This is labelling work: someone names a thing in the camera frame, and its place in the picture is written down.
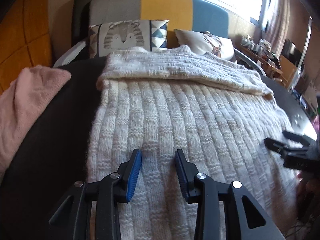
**white knit sweater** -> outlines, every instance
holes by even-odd
[[[173,161],[180,148],[216,181],[240,180],[280,230],[289,228],[294,172],[263,140],[281,140],[282,130],[292,128],[257,72],[210,53],[195,55],[186,45],[160,53],[118,50],[97,87],[88,182],[116,171],[133,149],[143,154],[134,197],[119,205],[123,240],[193,239],[197,205],[181,195]]]

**pink blanket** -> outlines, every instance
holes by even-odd
[[[66,70],[24,68],[0,96],[0,183],[27,132],[70,78]]]

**deer print pillow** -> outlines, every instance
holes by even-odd
[[[168,22],[169,20],[135,20],[91,26],[90,58],[103,57],[116,49],[136,46],[154,52],[165,50]]]

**curtain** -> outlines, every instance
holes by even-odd
[[[290,0],[271,0],[267,17],[270,20],[265,39],[271,43],[272,51],[279,57],[288,33]]]

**headboard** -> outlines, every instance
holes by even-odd
[[[92,0],[89,25],[136,19],[168,19],[168,48],[178,46],[174,29],[210,31],[228,37],[228,13],[204,0]]]

